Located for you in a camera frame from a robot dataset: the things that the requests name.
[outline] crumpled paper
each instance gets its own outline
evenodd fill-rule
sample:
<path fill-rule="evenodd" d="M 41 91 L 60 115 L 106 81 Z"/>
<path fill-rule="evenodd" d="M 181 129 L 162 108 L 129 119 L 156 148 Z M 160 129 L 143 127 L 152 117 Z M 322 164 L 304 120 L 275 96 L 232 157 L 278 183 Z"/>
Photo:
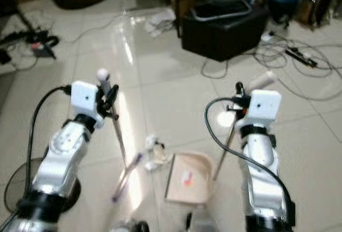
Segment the crumpled paper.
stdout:
<path fill-rule="evenodd" d="M 152 36 L 157 37 L 166 30 L 171 30 L 173 21 L 176 20 L 174 11 L 170 8 L 153 15 L 146 23 L 145 30 Z"/>

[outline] black ottoman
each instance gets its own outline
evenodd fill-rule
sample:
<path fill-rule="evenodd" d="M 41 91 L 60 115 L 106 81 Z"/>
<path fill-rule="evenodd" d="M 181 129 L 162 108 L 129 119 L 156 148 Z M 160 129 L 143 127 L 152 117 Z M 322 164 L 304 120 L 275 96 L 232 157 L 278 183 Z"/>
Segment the black ottoman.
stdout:
<path fill-rule="evenodd" d="M 190 13 L 182 19 L 182 47 L 216 61 L 228 60 L 259 44 L 268 14 L 254 9 L 242 17 L 201 22 Z"/>

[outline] electrical cable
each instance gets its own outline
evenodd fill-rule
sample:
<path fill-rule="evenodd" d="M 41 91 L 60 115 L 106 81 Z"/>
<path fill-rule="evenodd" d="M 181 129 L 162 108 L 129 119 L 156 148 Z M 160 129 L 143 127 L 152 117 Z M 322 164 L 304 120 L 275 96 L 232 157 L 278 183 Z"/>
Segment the electrical cable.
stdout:
<path fill-rule="evenodd" d="M 256 165 L 257 167 L 259 167 L 260 169 L 262 169 L 263 171 L 267 172 L 269 175 L 271 175 L 277 182 L 278 184 L 282 187 L 283 189 L 283 192 L 284 192 L 284 199 L 285 199 L 285 208 L 286 208 L 286 215 L 287 217 L 289 217 L 289 208 L 290 206 L 293 205 L 293 202 L 291 200 L 291 197 L 290 197 L 290 194 L 289 194 L 289 191 L 287 190 L 285 184 L 281 181 L 281 179 L 279 179 L 279 177 L 277 175 L 275 175 L 270 169 L 268 169 L 266 166 L 258 163 L 257 161 L 254 161 L 253 159 L 247 157 L 247 156 L 244 156 L 243 154 L 239 153 L 239 152 L 236 152 L 230 148 L 228 148 L 226 145 L 224 145 L 217 137 L 216 135 L 214 134 L 211 126 L 210 126 L 210 123 L 209 123 L 209 120 L 208 120 L 208 112 L 209 112 L 209 109 L 211 106 L 213 106 L 215 103 L 217 102 L 221 102 L 221 101 L 232 101 L 231 98 L 229 97 L 220 97 L 220 98 L 216 98 L 212 101 L 210 101 L 210 103 L 206 106 L 205 108 L 205 112 L 204 112 L 204 119 L 205 119 L 205 124 L 207 126 L 207 129 L 211 135 L 211 137 L 213 138 L 213 140 L 225 151 L 233 154 L 234 156 L 237 156 L 239 157 L 240 159 L 243 159 L 245 161 L 248 161 L 249 163 L 252 163 L 254 165 Z"/>
<path fill-rule="evenodd" d="M 108 27 L 109 25 L 111 25 L 117 18 L 121 17 L 121 15 L 117 15 L 114 16 L 108 23 L 106 23 L 105 25 L 99 26 L 99 27 L 94 27 L 94 28 L 90 28 L 86 31 L 84 31 L 83 33 L 81 33 L 77 38 L 75 38 L 72 41 L 67 41 L 67 40 L 63 40 L 66 43 L 70 43 L 70 44 L 74 44 L 76 43 L 79 39 L 81 39 L 83 36 L 85 36 L 85 34 L 88 34 L 89 32 L 93 31 L 93 30 L 100 30 L 100 29 L 104 29 L 106 27 Z"/>
<path fill-rule="evenodd" d="M 224 68 L 224 73 L 220 76 L 211 76 L 211 75 L 207 75 L 204 73 L 204 68 L 206 67 L 207 63 L 208 63 L 209 59 L 206 58 L 206 60 L 204 61 L 203 65 L 202 65 L 202 68 L 201 68 L 201 75 L 204 76 L 205 78 L 209 78 L 209 79 L 215 79 L 215 80 L 218 80 L 218 79 L 223 79 L 227 76 L 228 74 L 228 60 L 226 60 L 226 66 Z"/>
<path fill-rule="evenodd" d="M 269 48 L 273 48 L 273 47 L 283 47 L 283 51 L 279 51 L 279 53 L 280 53 L 280 52 L 284 52 L 285 49 L 288 48 L 288 47 L 290 47 L 290 44 L 292 44 L 293 47 L 298 48 L 298 49 L 311 49 L 312 51 L 318 53 L 318 55 L 320 56 L 320 57 L 313 56 L 313 58 L 315 58 L 315 59 L 317 59 L 317 60 L 319 60 L 319 61 L 322 61 L 322 62 L 324 62 L 324 63 L 327 64 L 327 67 L 317 66 L 316 68 L 317 68 L 317 69 L 320 69 L 320 70 L 326 70 L 326 71 L 328 71 L 328 72 L 325 73 L 325 74 L 323 74 L 323 75 L 315 75 L 315 74 L 308 74 L 308 73 L 305 73 L 305 72 L 303 72 L 303 71 L 297 66 L 296 61 L 295 61 L 293 58 L 291 58 L 292 63 L 293 63 L 293 66 L 294 66 L 294 68 L 297 70 L 297 72 L 299 72 L 300 74 L 302 74 L 302 75 L 304 75 L 304 76 L 311 77 L 311 78 L 326 78 L 326 77 L 330 76 L 330 75 L 332 74 L 333 71 L 335 71 L 335 72 L 339 75 L 339 77 L 342 78 L 342 74 L 341 74 L 340 71 L 339 71 L 339 69 L 341 69 L 342 67 L 335 67 L 335 66 L 333 66 L 333 65 L 330 63 L 330 61 L 329 61 L 329 59 L 327 58 L 327 56 L 326 56 L 324 53 L 322 53 L 322 52 L 318 49 L 319 47 L 321 47 L 321 48 L 323 48 L 323 47 L 336 47 L 336 48 L 342 48 L 342 45 L 341 45 L 341 44 L 322 44 L 322 45 L 317 45 L 317 46 L 311 46 L 311 45 L 309 45 L 309 44 L 307 44 L 307 43 L 305 43 L 305 42 L 303 42 L 303 41 L 292 40 L 292 39 L 289 39 L 289 40 L 288 40 L 288 39 L 283 38 L 283 37 L 281 37 L 281 36 L 279 36 L 279 35 L 276 35 L 276 34 L 274 34 L 274 36 L 279 37 L 279 38 L 281 39 L 281 41 L 285 41 L 285 42 L 286 42 L 286 45 L 282 45 L 282 44 L 279 44 L 279 43 L 277 42 L 277 43 L 265 44 L 265 45 L 260 46 L 259 48 L 264 48 L 264 47 L 266 47 L 266 46 L 269 47 Z M 273 58 L 274 58 L 274 59 L 275 59 L 275 58 L 278 58 L 278 57 L 279 57 L 279 53 L 277 53 L 277 54 L 275 54 L 275 55 L 273 55 L 273 56 L 270 56 L 270 58 L 271 58 L 271 59 L 273 59 Z M 254 59 L 255 59 L 260 65 L 262 65 L 262 66 L 264 66 L 264 67 L 266 67 L 266 68 L 268 68 L 268 69 L 285 68 L 285 66 L 284 66 L 284 67 L 282 67 L 282 66 L 279 66 L 279 67 L 278 67 L 278 66 L 269 66 L 269 65 L 267 64 L 267 62 L 265 61 L 265 59 L 262 58 L 263 56 L 260 58 L 260 57 L 258 57 L 257 55 L 253 55 L 253 57 L 254 57 Z M 281 79 L 278 79 L 278 81 L 279 81 L 280 84 L 281 84 L 282 86 L 284 86 L 289 92 L 291 92 L 292 94 L 294 94 L 294 95 L 296 95 L 296 96 L 298 96 L 298 97 L 300 97 L 300 98 L 306 99 L 306 100 L 313 100 L 313 101 L 320 101 L 320 102 L 322 102 L 322 101 L 332 100 L 332 99 L 334 99 L 334 98 L 339 97 L 340 95 L 342 95 L 342 90 L 340 90 L 340 91 L 338 91 L 337 93 L 334 93 L 334 94 L 332 94 L 332 95 L 330 95 L 330 96 L 325 96 L 325 97 L 321 97 L 321 98 L 318 98 L 318 97 L 310 97 L 310 96 L 306 96 L 306 95 L 304 95 L 304 94 L 300 94 L 300 93 L 298 93 L 298 92 L 295 92 L 295 91 L 292 90 L 286 83 L 284 83 Z"/>
<path fill-rule="evenodd" d="M 30 184 L 31 184 L 31 158 L 32 158 L 32 145 L 33 145 L 33 135 L 34 135 L 34 128 L 37 120 L 37 116 L 39 113 L 40 108 L 42 107 L 43 103 L 50 97 L 54 92 L 62 90 L 66 92 L 68 90 L 68 86 L 60 86 L 54 89 L 51 89 L 45 96 L 39 101 L 37 107 L 33 113 L 31 123 L 30 123 L 30 132 L 28 138 L 28 146 L 27 146 L 27 155 L 26 155 L 26 178 L 25 178 L 25 189 L 24 189 L 24 198 L 28 195 L 30 191 Z"/>

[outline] white knob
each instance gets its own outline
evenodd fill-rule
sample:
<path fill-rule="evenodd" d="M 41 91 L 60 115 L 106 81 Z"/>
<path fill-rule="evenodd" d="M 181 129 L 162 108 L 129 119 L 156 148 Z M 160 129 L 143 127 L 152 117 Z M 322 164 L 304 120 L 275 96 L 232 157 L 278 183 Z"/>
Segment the white knob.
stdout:
<path fill-rule="evenodd" d="M 109 72 L 107 71 L 107 69 L 105 68 L 101 68 L 97 71 L 97 79 L 100 81 L 100 82 L 103 82 L 103 81 L 108 81 L 110 78 L 110 74 Z"/>

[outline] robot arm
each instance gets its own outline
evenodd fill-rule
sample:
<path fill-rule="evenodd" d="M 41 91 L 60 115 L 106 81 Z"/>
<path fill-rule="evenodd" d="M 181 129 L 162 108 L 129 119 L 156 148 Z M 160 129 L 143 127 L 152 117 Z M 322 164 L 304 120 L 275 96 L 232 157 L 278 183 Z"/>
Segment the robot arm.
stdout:
<path fill-rule="evenodd" d="M 67 120 L 52 137 L 29 194 L 19 201 L 17 216 L 4 231 L 57 231 L 59 217 L 76 188 L 77 169 L 91 134 L 103 126 L 107 110 L 116 99 L 118 86 L 113 89 L 103 101 L 101 88 L 80 81 L 72 84 L 71 104 L 76 117 Z"/>
<path fill-rule="evenodd" d="M 281 95 L 271 90 L 253 90 L 246 114 L 235 124 L 242 138 L 243 155 L 264 165 L 278 176 L 279 159 L 274 135 L 269 125 L 274 122 Z M 243 160 L 244 198 L 247 232 L 285 232 L 294 226 L 293 203 L 288 206 L 282 186 L 266 171 Z"/>

